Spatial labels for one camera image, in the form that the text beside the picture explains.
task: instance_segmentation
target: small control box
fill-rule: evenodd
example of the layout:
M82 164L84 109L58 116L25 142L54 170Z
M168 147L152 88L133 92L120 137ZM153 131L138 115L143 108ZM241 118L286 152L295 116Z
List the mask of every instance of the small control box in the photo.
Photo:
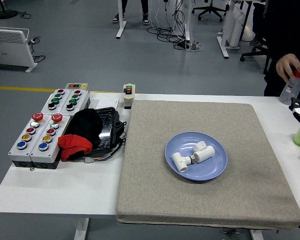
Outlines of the small control box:
M136 85L131 83L123 85L122 94L124 100L124 109L131 109L132 103L135 99Z

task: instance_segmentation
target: white table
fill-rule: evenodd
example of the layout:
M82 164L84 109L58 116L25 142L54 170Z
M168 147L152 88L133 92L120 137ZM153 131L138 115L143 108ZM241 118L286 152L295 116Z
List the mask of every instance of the white table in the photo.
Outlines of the white table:
M119 98L120 120L129 121L130 110L124 109L121 93L91 93L90 98L92 108L99 99ZM135 99L251 104L300 208L300 147L292 142L300 124L277 97L136 94ZM12 164L0 185L0 214L73 218L75 239L84 239L89 218L116 214L124 149L107 161L60 162L55 170L30 171Z

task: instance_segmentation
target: green button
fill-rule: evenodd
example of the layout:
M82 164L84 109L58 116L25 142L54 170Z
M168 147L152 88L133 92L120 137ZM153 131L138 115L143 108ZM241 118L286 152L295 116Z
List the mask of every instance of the green button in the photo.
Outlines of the green button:
M61 94L56 94L56 95L54 95L54 97L55 97L56 99L61 99L61 98L62 98Z
M51 102L54 103L54 104L58 104L58 103L59 103L59 100L56 99L56 98L53 98L53 99L51 100Z
M74 99L71 99L71 100L69 101L69 103L72 104L73 106L77 105L77 101L74 100Z
M78 100L79 96L78 95L73 95L71 98L74 99L74 100Z

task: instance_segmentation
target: red bottle cap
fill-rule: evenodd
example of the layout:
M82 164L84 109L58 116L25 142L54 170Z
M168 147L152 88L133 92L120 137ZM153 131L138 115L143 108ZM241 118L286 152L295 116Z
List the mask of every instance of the red bottle cap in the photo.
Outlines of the red bottle cap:
M298 72L297 69L294 70L293 75L294 75L296 78L300 79L300 72Z
M44 119L44 114L42 112L36 112L32 115L32 119L36 122L40 122L42 119Z
M52 117L51 117L51 119L55 123L60 123L62 121L62 114L61 113L53 114Z

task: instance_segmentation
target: desk leg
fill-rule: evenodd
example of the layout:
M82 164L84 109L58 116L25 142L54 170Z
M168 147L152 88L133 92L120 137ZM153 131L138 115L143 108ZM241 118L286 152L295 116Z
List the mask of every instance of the desk leg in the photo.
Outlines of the desk leg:
M251 234L252 240L264 240L264 237L262 236L262 230L250 229L250 234Z
M123 20L123 12L122 12L122 2L121 0L118 0L118 11L119 11L119 24L120 24L120 29L115 36L117 39L121 38L122 33L124 32L124 29L126 27L127 21Z
M85 240L89 218L73 218L72 222L76 227L74 240Z
M189 0L188 15L186 17L186 24L185 24L185 40L187 42L190 42L189 27L190 27L190 18L191 18L191 14L192 14L191 12L192 12L192 0Z
M236 4L236 2L234 2L234 0L232 0L230 2L229 11L225 15L225 21L224 21L224 26L223 26L223 30L222 30L222 37L221 36L216 37L219 47L221 49L223 58L225 58L225 59L229 58L229 54L228 54L227 48L226 48L226 43L227 43L227 39L229 38L230 33L231 33L231 26L233 26L233 22L234 22L235 4Z

